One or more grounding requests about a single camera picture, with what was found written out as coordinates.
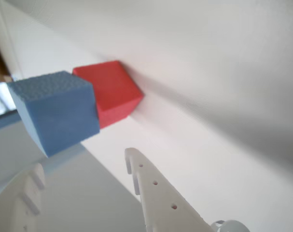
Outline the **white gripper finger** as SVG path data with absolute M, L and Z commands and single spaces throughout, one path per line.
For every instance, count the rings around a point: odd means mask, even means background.
M 41 164 L 19 172 L 0 193 L 0 232 L 35 232 L 44 188 Z
M 128 174 L 140 196 L 148 232 L 212 232 L 151 161 L 136 148 L 125 149 Z

